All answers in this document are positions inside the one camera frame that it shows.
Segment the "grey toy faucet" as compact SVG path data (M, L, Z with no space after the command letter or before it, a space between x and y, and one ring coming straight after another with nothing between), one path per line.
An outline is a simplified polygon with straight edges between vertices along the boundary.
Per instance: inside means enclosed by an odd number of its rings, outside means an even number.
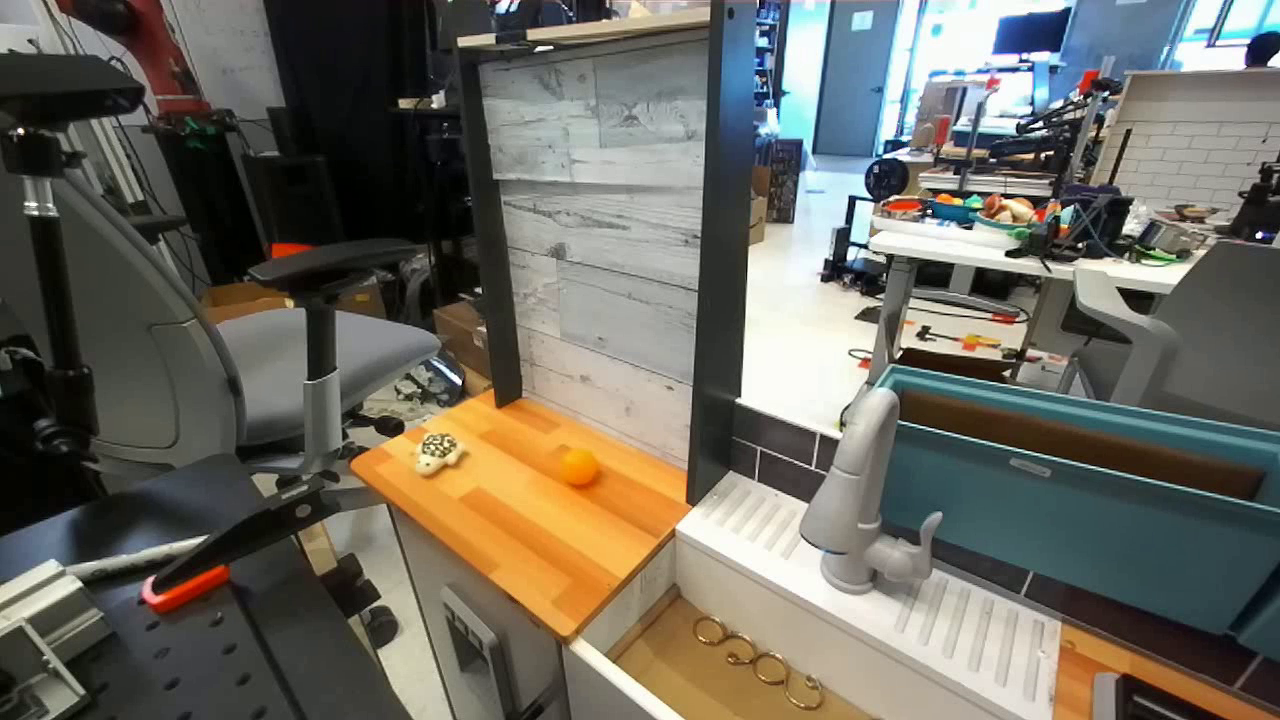
M864 594L875 584L917 590L933 575L933 541L944 524L940 510L918 520L917 542L881 532L896 423L901 397L890 386L868 386L800 520L800 536L819 550L823 579L850 594Z

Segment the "orange ball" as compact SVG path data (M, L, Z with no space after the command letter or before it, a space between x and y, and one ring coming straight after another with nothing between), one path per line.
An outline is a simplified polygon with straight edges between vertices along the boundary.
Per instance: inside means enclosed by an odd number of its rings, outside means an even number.
M555 476L570 489L589 489L600 479L600 461L589 447L558 447Z

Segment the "wooden toy countertop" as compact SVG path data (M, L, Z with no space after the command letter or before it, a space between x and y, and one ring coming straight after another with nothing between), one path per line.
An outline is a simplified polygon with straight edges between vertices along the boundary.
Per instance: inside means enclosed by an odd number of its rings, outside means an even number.
M419 476L416 445L427 433L451 433L469 456ZM565 484L558 447L589 447L600 479ZM679 468L532 399L472 397L367 447L351 472L558 638L570 638L688 510Z

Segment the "grey wood-pattern back panel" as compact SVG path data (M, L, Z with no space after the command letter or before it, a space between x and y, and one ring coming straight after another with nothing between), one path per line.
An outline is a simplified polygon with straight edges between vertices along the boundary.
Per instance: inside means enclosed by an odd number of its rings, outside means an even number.
M690 497L730 461L751 28L751 0L688 0L455 42L497 397L674 463Z

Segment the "small white green toy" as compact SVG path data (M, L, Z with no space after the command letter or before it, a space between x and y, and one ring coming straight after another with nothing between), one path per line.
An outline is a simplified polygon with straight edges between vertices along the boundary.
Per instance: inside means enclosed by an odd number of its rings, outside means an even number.
M455 468L469 456L469 447L451 433L427 433L416 445L416 472L437 476L445 468Z

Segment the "white toy cabinet front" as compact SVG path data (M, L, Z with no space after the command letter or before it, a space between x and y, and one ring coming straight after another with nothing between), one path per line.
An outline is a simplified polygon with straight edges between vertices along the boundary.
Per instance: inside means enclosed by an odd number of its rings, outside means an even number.
M390 516L455 720L567 720L558 638L409 510Z

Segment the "black orange-tipped clamp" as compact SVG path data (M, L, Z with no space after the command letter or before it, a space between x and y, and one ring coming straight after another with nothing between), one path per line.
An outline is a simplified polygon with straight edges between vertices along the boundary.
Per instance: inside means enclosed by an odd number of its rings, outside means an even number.
M140 584L140 602L168 615L202 598L208 590L232 579L232 565L278 542L334 510L367 506L377 490L367 489L338 489L333 479L302 479L267 497L255 510L227 524L224 532L199 541L191 550L181 550L161 572Z

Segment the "grey office chair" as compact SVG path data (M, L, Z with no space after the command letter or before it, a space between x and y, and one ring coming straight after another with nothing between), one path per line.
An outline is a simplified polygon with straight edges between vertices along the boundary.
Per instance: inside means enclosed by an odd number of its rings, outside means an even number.
M54 180L73 306L95 397L95 453L181 468L202 456L345 445L364 397L441 350L427 328L338 306L338 293L409 254L395 241L267 259L288 306L208 319L144 236L74 180Z

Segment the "cluttered white workbench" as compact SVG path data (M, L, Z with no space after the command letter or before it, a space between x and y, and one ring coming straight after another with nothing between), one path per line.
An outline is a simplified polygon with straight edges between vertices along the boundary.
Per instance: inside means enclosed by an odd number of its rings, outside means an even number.
M1103 124L1093 169L1143 204L1192 200L1230 211L1253 169L1274 153L1280 70L1130 70ZM871 220L868 246L888 259L881 325L868 372L881 377L901 342L904 302L918 264L957 264L1012 277L1073 281L1073 264L1017 254L998 227L957 227L935 220Z

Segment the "teal storage bin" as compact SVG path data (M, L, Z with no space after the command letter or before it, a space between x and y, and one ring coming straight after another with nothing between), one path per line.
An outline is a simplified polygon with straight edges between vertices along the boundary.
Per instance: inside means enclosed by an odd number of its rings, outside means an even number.
M884 520L1280 656L1280 436L888 369Z

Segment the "grey chair at right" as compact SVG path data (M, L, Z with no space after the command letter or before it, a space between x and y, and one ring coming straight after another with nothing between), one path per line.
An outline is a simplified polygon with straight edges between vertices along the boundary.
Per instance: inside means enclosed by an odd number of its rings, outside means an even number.
M1087 397L1280 428L1274 246L1211 245L1151 310L1136 310L1103 273L1077 273L1073 293L1111 328L1073 356Z

